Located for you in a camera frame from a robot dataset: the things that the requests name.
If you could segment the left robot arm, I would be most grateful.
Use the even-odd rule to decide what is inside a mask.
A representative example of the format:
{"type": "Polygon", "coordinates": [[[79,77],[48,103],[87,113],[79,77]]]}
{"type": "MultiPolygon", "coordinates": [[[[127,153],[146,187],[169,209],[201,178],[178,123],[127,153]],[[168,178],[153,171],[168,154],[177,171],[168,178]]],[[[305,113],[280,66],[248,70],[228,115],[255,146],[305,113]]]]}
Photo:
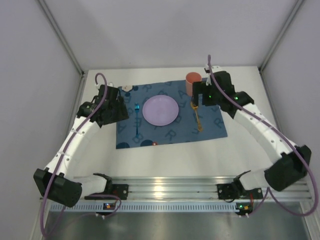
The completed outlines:
{"type": "Polygon", "coordinates": [[[55,157],[44,169],[35,171],[33,179],[41,196],[71,208],[83,197],[110,194],[113,188],[111,177],[102,173],[76,177],[75,170],[91,138],[102,126],[128,118],[120,90],[101,85],[98,95],[79,107],[71,131],[55,157]]]}

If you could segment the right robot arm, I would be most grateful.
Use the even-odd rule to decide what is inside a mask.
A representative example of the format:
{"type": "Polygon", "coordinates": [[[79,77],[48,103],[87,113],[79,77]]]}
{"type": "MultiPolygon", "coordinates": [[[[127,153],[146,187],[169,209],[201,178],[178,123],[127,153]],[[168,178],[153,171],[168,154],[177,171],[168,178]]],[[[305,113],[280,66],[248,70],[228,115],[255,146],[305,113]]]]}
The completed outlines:
{"type": "Polygon", "coordinates": [[[218,71],[209,76],[210,84],[198,81],[192,84],[192,103],[206,107],[219,106],[233,120],[242,125],[263,148],[271,166],[249,170],[234,178],[233,184],[240,192],[267,188],[280,192],[304,178],[310,163],[311,150],[306,145],[297,146],[283,140],[280,132],[263,116],[254,100],[244,91],[236,91],[231,76],[218,71]]]}

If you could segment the orange plastic cup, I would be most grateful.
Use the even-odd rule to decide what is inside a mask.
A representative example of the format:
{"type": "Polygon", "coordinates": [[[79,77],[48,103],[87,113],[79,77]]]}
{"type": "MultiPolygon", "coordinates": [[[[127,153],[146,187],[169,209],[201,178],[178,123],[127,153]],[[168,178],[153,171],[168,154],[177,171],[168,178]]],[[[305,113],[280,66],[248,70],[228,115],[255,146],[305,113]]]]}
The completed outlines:
{"type": "Polygon", "coordinates": [[[197,72],[189,72],[185,77],[185,89],[188,96],[193,95],[193,83],[201,82],[202,76],[197,72]]]}

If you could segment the purple plastic plate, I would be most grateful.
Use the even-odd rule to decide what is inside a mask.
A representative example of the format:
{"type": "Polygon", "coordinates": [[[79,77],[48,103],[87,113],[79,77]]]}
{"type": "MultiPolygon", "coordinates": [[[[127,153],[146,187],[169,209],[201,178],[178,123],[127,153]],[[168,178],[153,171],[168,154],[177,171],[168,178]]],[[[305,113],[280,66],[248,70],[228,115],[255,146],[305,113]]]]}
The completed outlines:
{"type": "Polygon", "coordinates": [[[142,108],[144,119],[151,125],[162,127],[171,124],[179,114],[178,103],[170,96],[155,95],[142,108]]]}

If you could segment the blue metallic fork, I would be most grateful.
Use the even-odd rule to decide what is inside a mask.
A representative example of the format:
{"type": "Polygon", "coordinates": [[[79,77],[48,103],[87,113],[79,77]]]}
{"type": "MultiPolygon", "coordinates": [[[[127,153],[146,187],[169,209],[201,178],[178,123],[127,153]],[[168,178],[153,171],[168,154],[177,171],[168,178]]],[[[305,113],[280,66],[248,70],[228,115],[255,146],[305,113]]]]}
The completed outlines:
{"type": "Polygon", "coordinates": [[[139,111],[140,111],[140,105],[135,102],[134,103],[134,111],[135,111],[135,125],[136,125],[136,132],[135,137],[139,137],[139,111]]]}

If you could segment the blue letter-print placemat cloth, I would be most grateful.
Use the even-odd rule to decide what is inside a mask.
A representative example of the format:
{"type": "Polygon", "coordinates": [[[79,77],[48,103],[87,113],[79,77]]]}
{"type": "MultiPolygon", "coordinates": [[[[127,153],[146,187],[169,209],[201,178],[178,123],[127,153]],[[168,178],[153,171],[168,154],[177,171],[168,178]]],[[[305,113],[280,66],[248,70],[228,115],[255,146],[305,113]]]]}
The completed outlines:
{"type": "Polygon", "coordinates": [[[126,85],[119,90],[129,119],[116,124],[118,150],[228,136],[218,106],[191,108],[184,80],[126,85]]]}

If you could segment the gold ornate spoon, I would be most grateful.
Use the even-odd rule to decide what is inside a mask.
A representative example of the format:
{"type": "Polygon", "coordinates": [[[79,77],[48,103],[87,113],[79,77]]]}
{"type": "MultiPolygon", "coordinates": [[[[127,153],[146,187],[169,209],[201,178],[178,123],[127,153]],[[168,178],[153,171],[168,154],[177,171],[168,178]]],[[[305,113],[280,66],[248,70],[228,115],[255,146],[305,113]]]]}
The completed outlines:
{"type": "Polygon", "coordinates": [[[193,111],[195,113],[195,117],[196,117],[196,121],[197,121],[197,130],[199,132],[202,132],[203,131],[203,127],[201,125],[201,121],[200,121],[200,118],[199,118],[199,115],[198,115],[198,106],[194,105],[192,101],[190,102],[190,106],[191,106],[191,108],[193,109],[193,111]]]}

